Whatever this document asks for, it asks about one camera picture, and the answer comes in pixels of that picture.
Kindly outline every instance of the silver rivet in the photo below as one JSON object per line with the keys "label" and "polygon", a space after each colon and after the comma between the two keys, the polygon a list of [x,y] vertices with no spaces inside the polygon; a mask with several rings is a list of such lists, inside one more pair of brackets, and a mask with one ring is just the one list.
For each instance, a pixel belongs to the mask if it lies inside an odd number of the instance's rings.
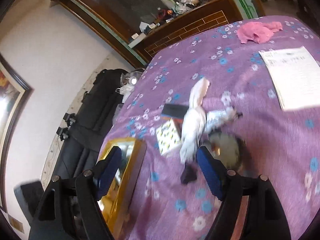
{"label": "silver rivet", "polygon": [[268,180],[268,177],[266,175],[260,175],[260,179],[263,180],[263,181],[267,181]]}
{"label": "silver rivet", "polygon": [[227,174],[228,174],[229,176],[234,176],[234,175],[236,174],[236,172],[235,172],[234,170],[228,170],[228,171],[227,171]]}
{"label": "silver rivet", "polygon": [[84,173],[83,173],[83,175],[85,176],[85,177],[88,177],[88,176],[90,176],[92,174],[92,171],[91,170],[86,170],[86,171],[84,171]]}
{"label": "silver rivet", "polygon": [[54,175],[54,176],[52,176],[52,178],[51,178],[51,180],[53,181],[53,182],[56,182],[56,181],[58,181],[60,179],[60,177],[58,176],[58,175]]}

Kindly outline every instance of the open notebook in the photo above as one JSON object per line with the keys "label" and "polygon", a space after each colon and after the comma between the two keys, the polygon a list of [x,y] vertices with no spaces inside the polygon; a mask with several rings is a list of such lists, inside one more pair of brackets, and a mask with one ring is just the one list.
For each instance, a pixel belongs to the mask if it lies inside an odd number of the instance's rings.
{"label": "open notebook", "polygon": [[320,106],[320,67],[305,47],[259,53],[284,111]]}

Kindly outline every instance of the pink cloth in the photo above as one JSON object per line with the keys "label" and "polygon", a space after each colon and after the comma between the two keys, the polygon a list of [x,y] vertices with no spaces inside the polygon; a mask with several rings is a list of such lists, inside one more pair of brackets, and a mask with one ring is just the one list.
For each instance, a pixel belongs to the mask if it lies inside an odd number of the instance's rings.
{"label": "pink cloth", "polygon": [[270,40],[273,33],[282,30],[282,24],[280,22],[248,22],[238,29],[237,36],[241,43],[247,43],[247,41],[264,43]]}

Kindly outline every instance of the picture frame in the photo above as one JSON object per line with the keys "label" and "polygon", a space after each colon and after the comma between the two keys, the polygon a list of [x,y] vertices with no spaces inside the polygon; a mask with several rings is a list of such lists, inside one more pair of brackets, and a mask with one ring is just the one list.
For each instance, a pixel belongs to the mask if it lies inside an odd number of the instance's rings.
{"label": "picture frame", "polygon": [[0,208],[7,212],[5,166],[12,134],[31,87],[0,54]]}

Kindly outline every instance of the purple bedsheet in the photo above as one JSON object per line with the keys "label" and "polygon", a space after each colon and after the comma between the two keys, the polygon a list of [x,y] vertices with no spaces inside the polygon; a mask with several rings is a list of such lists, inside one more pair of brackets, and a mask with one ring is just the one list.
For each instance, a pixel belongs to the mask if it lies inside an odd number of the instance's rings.
{"label": "purple bedsheet", "polygon": [[282,23],[284,30],[264,44],[241,44],[239,21],[197,34],[161,50],[153,58],[104,140],[133,136],[147,142],[121,239],[204,239],[219,208],[198,169],[198,180],[183,186],[179,149],[160,156],[155,129],[165,102],[188,104],[193,85],[210,81],[203,108],[223,109],[223,94],[243,118],[225,128],[246,140],[247,174],[265,174],[284,208],[292,239],[307,229],[320,207],[320,108],[283,112],[258,51],[305,46],[320,60],[318,36],[298,20],[270,16],[251,21]]}

